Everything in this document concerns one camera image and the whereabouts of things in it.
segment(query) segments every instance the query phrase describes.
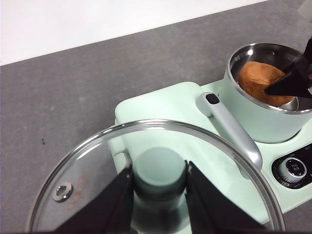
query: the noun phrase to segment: brown food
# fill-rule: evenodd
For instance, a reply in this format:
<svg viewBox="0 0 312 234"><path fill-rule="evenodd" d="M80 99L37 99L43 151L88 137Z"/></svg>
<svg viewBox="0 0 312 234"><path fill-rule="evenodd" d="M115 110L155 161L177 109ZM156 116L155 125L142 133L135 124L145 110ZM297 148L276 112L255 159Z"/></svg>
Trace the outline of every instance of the brown food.
<svg viewBox="0 0 312 234"><path fill-rule="evenodd" d="M290 102L292 96L269 95L265 89L285 73L274 66L261 62L247 62L239 72L238 83L248 94L271 106Z"/></svg>

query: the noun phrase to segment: gray handle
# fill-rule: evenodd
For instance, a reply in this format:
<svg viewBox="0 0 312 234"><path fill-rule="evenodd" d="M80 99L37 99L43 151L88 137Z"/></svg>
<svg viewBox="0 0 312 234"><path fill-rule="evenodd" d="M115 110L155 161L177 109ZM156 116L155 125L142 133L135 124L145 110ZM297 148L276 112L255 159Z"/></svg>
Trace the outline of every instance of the gray handle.
<svg viewBox="0 0 312 234"><path fill-rule="evenodd" d="M196 100L198 109L207 117L215 117L228 135L228 140L237 146L261 170L262 155L245 129L213 93L203 93Z"/></svg>

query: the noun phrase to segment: white wall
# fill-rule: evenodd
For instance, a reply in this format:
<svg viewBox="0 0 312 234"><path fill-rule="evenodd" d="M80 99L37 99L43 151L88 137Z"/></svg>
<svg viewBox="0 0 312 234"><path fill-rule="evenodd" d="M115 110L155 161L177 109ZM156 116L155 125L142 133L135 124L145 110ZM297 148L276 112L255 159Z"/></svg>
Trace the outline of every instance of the white wall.
<svg viewBox="0 0 312 234"><path fill-rule="evenodd" d="M1 0L1 65L263 0Z"/></svg>

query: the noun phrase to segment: gray table surface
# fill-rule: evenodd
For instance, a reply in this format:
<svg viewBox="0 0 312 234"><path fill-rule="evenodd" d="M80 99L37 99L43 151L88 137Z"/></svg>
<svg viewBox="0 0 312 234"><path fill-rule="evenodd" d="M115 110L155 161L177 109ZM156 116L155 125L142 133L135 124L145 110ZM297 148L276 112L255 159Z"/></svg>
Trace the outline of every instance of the gray table surface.
<svg viewBox="0 0 312 234"><path fill-rule="evenodd" d="M222 79L227 59L245 44L304 50L312 24L298 15L301 3L261 2L2 66L1 231L25 229L51 170L113 125L122 100L182 81ZM307 202L286 213L287 227L311 231L311 208Z"/></svg>

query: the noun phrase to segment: glass lid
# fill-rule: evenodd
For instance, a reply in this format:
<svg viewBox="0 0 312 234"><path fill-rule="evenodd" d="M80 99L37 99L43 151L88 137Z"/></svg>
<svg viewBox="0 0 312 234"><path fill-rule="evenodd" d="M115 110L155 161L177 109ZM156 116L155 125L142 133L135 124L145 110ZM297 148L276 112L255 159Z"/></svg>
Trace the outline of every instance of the glass lid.
<svg viewBox="0 0 312 234"><path fill-rule="evenodd" d="M124 168L131 167L134 233L190 234L185 178L191 165L266 229L285 230L272 189L239 149L202 128L163 119L115 125L77 146L45 182L28 230L57 229L94 200ZM220 204L218 212L227 211Z"/></svg>

